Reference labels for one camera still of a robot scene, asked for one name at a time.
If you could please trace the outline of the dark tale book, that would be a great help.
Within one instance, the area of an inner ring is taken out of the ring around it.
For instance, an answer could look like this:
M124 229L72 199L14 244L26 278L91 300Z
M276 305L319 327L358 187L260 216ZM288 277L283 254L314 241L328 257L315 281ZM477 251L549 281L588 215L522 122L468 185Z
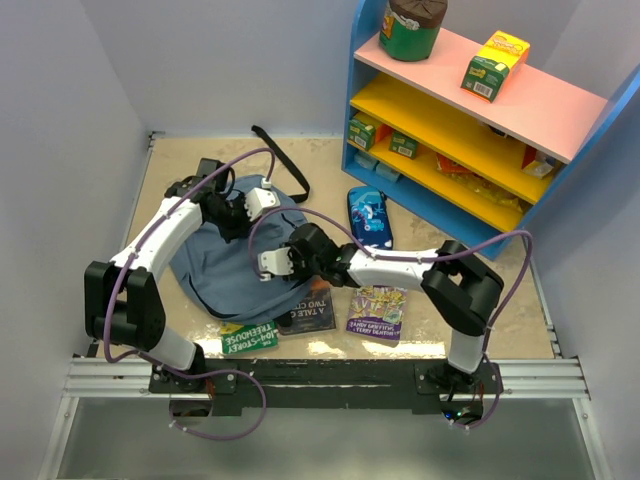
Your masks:
M283 317L277 322L278 333L284 337L328 332L336 328L330 284L316 277L304 299L289 312L289 323Z

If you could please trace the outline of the blue student backpack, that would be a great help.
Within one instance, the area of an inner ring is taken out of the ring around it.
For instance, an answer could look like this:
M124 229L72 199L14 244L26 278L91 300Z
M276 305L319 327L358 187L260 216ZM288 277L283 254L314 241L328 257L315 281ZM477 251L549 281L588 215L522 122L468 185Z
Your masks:
M276 187L281 207L294 207L308 200L311 187L297 165L260 126L251 130L274 151L286 170L302 188L303 193L287 195ZM246 195L261 187L261 175L236 178L231 167L217 176L193 199L208 194L215 185L217 194L229 200L238 192ZM258 253L276 249L288 239L294 228L307 223L298 210L274 214L259 228L252 246ZM170 261L170 267L184 293L212 317L240 325L257 325L289 316L311 289L311 278L302 281L274 279L262 282L255 275L248 253L248 237L226 243L216 226L203 223L191 234Z

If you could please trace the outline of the purple treehouse book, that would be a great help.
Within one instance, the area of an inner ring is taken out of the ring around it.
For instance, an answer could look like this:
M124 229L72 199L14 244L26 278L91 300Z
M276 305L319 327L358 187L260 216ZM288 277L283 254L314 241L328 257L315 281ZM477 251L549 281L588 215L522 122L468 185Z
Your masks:
M401 339L407 293L406 289L387 286L357 289L351 298L346 331L395 347Z

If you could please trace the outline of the green treehouse book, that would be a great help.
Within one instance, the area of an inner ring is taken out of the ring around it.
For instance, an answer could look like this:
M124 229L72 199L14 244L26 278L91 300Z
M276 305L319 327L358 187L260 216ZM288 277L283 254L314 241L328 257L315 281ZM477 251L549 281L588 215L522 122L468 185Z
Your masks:
M278 330L273 321L257 325L223 322L220 328L222 354L240 355L278 346Z

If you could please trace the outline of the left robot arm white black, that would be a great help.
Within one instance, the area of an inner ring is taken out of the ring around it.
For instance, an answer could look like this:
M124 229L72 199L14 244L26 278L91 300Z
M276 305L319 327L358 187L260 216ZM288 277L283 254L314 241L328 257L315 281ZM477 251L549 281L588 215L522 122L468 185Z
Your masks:
M157 282L204 224L230 240L248 233L246 197L230 196L234 181L231 163L201 160L196 174L166 190L155 215L125 249L86 268L85 331L101 342L107 362L139 357L185 392L204 387L210 374L203 348L168 326Z

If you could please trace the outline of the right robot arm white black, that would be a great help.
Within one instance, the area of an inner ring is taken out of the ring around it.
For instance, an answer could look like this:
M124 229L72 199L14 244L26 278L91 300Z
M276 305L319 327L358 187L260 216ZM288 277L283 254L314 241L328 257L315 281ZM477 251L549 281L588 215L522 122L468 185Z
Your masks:
M504 288L501 277L462 244L435 250L393 252L352 241L337 245L318 225L296 228L275 253L275 274L318 275L336 287L393 287L424 293L451 328L446 363L425 376L451 393L470 393L491 315Z

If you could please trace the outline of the yellow snack bag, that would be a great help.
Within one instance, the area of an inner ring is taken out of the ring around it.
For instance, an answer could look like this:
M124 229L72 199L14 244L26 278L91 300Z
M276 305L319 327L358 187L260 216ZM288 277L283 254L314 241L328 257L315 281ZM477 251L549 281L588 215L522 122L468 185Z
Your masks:
M456 181L468 190L496 205L509 208L519 213L523 213L526 210L526 203L522 199L482 177L473 174L463 174L458 175Z

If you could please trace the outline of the blue patterned pencil case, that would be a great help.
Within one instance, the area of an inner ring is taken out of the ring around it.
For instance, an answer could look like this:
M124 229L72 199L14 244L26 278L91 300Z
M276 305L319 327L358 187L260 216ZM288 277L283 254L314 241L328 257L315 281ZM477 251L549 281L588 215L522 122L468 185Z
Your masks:
M347 193L352 234L364 246L382 250L393 248L393 234L386 208L386 197L370 186L359 186Z

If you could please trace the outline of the light blue box left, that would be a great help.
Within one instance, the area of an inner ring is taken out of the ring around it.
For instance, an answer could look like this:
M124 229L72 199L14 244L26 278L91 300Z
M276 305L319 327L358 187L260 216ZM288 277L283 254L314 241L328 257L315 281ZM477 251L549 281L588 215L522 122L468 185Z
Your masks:
M369 171L374 171L378 164L378 160L376 158L360 151L357 151L354 154L353 160L359 166Z

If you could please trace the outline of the light blue box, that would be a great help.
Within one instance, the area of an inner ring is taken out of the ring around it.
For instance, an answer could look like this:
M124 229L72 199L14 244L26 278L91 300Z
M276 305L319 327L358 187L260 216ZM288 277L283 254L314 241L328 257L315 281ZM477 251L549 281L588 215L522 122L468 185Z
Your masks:
M375 172L381 178L384 178L385 180L392 183L397 182L399 178L402 176L402 174L399 171L389 167L388 165L382 162L379 162L376 165Z
M354 154L353 160L359 166L369 171L374 171L378 164L378 160L376 158L360 151L357 151Z

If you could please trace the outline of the green box left shelf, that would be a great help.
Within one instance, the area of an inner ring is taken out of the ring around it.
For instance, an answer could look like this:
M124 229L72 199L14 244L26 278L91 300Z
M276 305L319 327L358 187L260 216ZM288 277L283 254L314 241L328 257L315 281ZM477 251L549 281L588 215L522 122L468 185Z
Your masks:
M348 140L364 150L369 150L376 138L375 120L369 115L359 112L355 114L348 124Z

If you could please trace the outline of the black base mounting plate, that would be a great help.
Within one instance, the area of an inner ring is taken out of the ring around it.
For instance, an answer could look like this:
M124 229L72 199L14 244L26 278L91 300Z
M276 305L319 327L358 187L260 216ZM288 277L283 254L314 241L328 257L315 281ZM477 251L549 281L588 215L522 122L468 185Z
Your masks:
M210 379L186 380L155 367L149 390L171 400L212 403L215 416L245 409L409 410L448 413L503 392L500 370L482 363L474 374L453 371L445 360L208 359Z

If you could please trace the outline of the orange snack packet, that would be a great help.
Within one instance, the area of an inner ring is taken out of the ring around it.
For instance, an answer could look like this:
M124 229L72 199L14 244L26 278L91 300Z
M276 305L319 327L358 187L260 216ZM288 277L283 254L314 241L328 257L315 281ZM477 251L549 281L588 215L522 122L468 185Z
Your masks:
M436 154L436 166L437 170L443 174L472 174L472 171L467 167L458 164L440 153Z

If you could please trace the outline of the green brown canister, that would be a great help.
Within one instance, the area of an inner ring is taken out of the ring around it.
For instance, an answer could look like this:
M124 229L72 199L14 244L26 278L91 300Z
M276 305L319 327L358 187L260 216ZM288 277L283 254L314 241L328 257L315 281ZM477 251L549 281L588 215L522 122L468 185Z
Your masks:
M427 59L447 9L447 0L388 1L379 34L380 46L395 60L417 62Z

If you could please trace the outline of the aluminium frame rail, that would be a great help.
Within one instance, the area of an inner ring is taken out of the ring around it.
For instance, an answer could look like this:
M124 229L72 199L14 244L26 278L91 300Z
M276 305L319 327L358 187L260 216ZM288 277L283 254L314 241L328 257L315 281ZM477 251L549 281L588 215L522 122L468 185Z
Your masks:
M341 171L338 137L277 138L312 183L310 208L346 220L343 196L356 185ZM157 208L165 188L195 170L200 157L231 159L255 138L150 141L128 243ZM507 309L492 339L507 391L485 425L466 433L440 415L409 411L272 409L250 436L200 439L171 428L170 401L149 392L150 366L108 364L97 347L72 360L64 384L46 479L613 479L595 424L582 366L556 341L537 271ZM342 333L350 292L334 292L340 329L285 340L266 358L423 359L448 347L445 324L426 300L411 297L400 345Z

